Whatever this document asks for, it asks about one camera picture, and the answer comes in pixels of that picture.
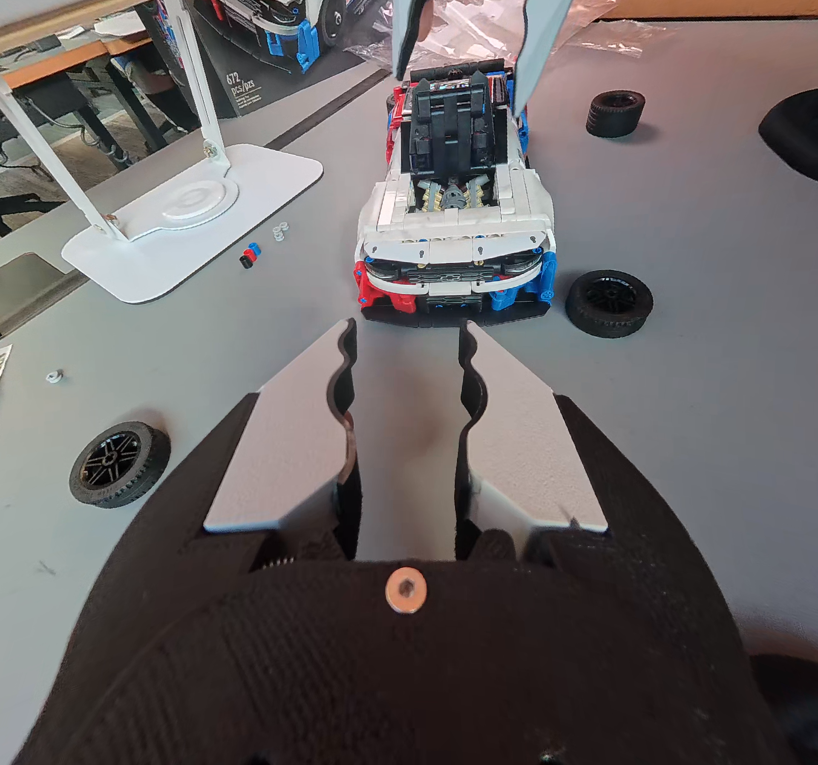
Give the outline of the grey desk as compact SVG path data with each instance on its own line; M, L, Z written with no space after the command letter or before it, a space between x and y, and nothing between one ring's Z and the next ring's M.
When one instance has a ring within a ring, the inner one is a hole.
M594 421L686 526L748 648L816 651L816 182L758 136L816 87L816 21L677 23L639 59L565 46L528 105L528 156L553 197L559 271L544 318L488 333ZM103 511L69 492L97 433L165 429L168 470L248 392L343 318L358 321L352 406L363 560L452 557L467 421L455 329L361 319L360 208L383 177L385 100L359 65L222 124L322 179L172 293L129 305L91 281L10 337L2 378L2 763L46 699L90 587L146 498ZM591 100L646 103L628 136L591 136ZM285 241L272 228L288 222ZM240 256L254 242L251 269ZM565 312L583 273L626 272L654 307L620 339ZM48 372L63 381L49 384Z

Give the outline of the clear plastic bags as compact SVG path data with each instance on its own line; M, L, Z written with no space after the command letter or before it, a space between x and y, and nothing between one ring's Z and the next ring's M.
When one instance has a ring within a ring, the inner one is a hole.
M623 0L573 0L556 40L560 48ZM433 0L428 36L415 44L408 70L502 57L516 60L524 42L525 0Z

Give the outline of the black rounded object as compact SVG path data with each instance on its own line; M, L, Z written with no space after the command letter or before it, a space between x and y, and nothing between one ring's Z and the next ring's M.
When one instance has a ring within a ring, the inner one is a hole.
M817 181L817 89L790 95L773 106L758 133L786 165Z

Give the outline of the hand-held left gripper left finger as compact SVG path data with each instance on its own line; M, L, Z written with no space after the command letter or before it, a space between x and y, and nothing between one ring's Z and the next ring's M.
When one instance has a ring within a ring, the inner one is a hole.
M263 385L204 520L208 533L335 528L357 460L357 323L340 320Z

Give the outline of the white lamp stand base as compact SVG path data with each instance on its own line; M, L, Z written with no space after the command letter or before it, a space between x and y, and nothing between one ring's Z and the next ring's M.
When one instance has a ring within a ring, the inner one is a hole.
M2 49L148 0L1 0ZM201 125L203 158L112 214L102 214L45 141L10 85L6 118L87 218L61 256L125 303L156 300L322 177L322 164L252 144L224 144L185 0L163 0Z

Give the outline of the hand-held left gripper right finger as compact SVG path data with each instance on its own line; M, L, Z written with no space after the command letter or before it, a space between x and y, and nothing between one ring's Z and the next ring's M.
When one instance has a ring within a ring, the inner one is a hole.
M459 331L460 401L469 416L455 467L455 544L500 530L603 534L608 521L551 387L471 320Z

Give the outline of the white brick toy car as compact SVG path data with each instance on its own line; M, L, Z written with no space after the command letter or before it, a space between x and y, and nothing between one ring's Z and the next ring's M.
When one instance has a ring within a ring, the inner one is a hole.
M514 95L502 58L415 70L394 87L388 170L359 215L353 273L365 319L492 326L549 311L555 211Z

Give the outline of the toy car set box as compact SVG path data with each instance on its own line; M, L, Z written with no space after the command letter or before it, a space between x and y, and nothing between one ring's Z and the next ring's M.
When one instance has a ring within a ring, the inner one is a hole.
M220 118L265 105L363 63L388 0L185 0Z

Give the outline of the wooden background table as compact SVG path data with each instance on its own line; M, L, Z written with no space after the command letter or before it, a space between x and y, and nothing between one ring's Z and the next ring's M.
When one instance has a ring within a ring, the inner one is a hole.
M15 99L35 126L46 126L64 135L77 135L83 144L99 151L117 171L136 162L125 145L108 129L96 98L112 97L136 127L148 155L168 145L162 127L147 110L147 98L138 92L114 55L101 42L76 48L53 47L36 52L35 46L18 47L2 56L2 75Z

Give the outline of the black toy wheel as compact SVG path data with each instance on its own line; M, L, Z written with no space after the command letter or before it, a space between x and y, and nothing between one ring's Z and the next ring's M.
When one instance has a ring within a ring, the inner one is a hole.
M148 493L171 455L169 436L144 422L119 423L97 435L78 455L69 491L86 505L112 509Z
M639 331L653 307L653 295L644 282L608 269L583 273L565 300L567 318L578 330L609 340Z
M602 138L628 136L637 129L645 103L639 92L602 92L590 102L586 130L589 135Z

